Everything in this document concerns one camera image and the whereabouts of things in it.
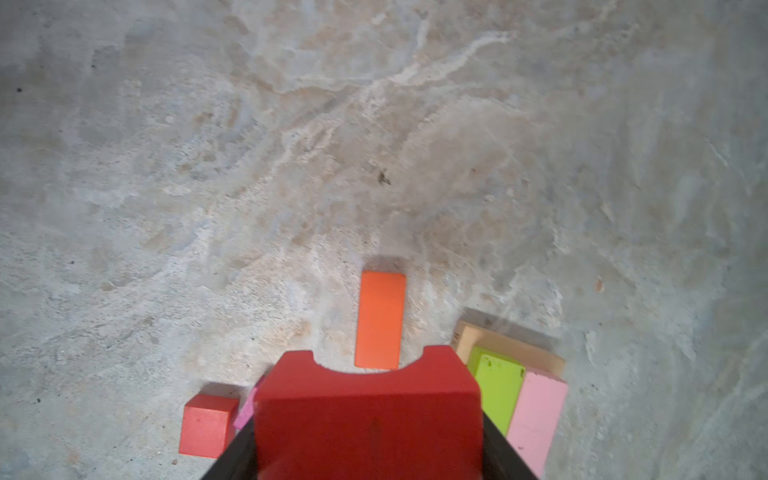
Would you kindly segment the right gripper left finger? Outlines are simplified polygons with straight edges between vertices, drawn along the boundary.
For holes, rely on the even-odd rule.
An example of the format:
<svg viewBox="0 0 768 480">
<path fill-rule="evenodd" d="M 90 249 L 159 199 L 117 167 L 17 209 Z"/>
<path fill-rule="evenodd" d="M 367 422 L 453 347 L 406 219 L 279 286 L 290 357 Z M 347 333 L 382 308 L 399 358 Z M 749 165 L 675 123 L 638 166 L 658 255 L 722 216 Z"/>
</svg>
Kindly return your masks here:
<svg viewBox="0 0 768 480">
<path fill-rule="evenodd" d="M 254 436 L 254 420 L 250 419 L 201 477 L 202 480 L 257 480 L 258 454 Z"/>
</svg>

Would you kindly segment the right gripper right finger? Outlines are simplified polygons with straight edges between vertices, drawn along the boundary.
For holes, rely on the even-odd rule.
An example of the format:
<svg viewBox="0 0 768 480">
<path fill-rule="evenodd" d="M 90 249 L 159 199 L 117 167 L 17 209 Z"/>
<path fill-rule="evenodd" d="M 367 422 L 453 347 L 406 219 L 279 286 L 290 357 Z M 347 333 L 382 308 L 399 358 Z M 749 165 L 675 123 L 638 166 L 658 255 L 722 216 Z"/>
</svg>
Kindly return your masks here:
<svg viewBox="0 0 768 480">
<path fill-rule="evenodd" d="M 505 436 L 483 413 L 483 480 L 537 480 Z"/>
</svg>

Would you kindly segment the pink wood block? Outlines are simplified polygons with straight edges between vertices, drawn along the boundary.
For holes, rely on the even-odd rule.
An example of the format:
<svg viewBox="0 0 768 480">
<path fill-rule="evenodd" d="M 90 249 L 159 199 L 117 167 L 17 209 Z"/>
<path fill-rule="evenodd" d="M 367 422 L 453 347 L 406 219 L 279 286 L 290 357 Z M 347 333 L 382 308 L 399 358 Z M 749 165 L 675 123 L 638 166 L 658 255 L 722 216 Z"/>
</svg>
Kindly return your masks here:
<svg viewBox="0 0 768 480">
<path fill-rule="evenodd" d="M 537 479 L 544 477 L 567 393 L 559 377 L 533 368 L 525 372 L 506 439 Z"/>
</svg>

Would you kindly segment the lime green wood block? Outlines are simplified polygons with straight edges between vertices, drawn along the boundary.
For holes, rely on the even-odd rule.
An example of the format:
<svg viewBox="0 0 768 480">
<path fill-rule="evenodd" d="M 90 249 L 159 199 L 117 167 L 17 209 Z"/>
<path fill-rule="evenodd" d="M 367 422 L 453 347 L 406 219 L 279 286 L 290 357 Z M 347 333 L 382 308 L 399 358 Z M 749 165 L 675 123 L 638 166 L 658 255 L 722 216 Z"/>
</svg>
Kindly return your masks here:
<svg viewBox="0 0 768 480">
<path fill-rule="evenodd" d="M 481 390 L 482 410 L 506 436 L 522 389 L 525 367 L 511 357 L 474 346 L 468 369 Z"/>
</svg>

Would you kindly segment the red arch wood block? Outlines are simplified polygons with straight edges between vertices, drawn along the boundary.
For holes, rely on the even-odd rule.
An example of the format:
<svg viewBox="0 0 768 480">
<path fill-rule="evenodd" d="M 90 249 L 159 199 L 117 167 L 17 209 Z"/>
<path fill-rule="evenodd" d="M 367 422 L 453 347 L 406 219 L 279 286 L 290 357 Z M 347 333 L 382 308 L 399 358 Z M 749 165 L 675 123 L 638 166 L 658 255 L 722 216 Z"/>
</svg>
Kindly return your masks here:
<svg viewBox="0 0 768 480">
<path fill-rule="evenodd" d="M 480 388 L 448 346 L 386 373 L 289 351 L 254 397 L 260 479 L 479 479 Z"/>
</svg>

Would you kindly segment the natural wood block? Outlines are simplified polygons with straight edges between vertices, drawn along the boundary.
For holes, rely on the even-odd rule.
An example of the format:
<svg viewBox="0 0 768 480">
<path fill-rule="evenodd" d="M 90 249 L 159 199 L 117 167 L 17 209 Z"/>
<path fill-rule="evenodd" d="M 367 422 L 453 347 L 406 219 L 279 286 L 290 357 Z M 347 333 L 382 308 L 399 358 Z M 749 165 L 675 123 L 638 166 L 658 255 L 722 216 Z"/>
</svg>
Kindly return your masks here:
<svg viewBox="0 0 768 480">
<path fill-rule="evenodd" d="M 472 348 L 478 346 L 508 356 L 527 368 L 545 371 L 560 379 L 565 372 L 566 361 L 558 355 L 463 320 L 457 322 L 450 346 L 465 365 L 469 362 Z"/>
</svg>

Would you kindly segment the orange wood block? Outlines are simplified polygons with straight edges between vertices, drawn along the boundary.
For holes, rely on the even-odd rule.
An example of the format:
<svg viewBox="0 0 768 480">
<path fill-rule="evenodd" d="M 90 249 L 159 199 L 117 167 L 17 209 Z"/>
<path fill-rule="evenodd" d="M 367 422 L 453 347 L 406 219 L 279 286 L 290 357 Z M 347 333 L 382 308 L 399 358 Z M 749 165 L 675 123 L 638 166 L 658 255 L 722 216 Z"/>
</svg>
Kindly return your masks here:
<svg viewBox="0 0 768 480">
<path fill-rule="evenodd" d="M 354 365 L 398 368 L 407 278 L 403 274 L 364 270 L 361 276 Z"/>
</svg>

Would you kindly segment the magenta wood cube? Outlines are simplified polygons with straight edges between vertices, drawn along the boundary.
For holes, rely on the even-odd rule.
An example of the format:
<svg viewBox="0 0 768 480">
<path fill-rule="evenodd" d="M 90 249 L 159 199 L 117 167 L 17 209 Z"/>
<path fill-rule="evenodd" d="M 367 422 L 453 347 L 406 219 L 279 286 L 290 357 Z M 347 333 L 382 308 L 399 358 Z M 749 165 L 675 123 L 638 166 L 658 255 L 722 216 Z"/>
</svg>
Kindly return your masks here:
<svg viewBox="0 0 768 480">
<path fill-rule="evenodd" d="M 240 410 L 239 410 L 239 412 L 238 412 L 238 414 L 235 417 L 235 420 L 233 422 L 233 425 L 234 425 L 236 430 L 242 431 L 245 428 L 245 426 L 248 424 L 248 422 L 252 419 L 253 412 L 254 412 L 254 398 L 255 398 L 255 394 L 257 393 L 257 390 L 258 390 L 259 386 L 264 381 L 266 376 L 267 376 L 267 373 L 264 373 L 259 378 L 259 380 L 256 382 L 254 387 L 249 392 L 249 394 L 248 394 L 245 402 L 243 403 L 242 407 L 240 408 Z"/>
</svg>

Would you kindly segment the red wood cube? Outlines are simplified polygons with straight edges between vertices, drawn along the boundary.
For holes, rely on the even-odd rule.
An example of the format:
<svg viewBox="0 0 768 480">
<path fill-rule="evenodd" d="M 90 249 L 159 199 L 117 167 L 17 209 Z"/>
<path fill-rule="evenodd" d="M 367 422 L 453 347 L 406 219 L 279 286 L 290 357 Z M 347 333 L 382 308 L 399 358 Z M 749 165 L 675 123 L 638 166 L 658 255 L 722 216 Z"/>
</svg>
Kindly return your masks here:
<svg viewBox="0 0 768 480">
<path fill-rule="evenodd" d="M 219 458 L 235 437 L 233 422 L 238 407 L 237 398 L 195 395 L 184 405 L 178 452 Z"/>
</svg>

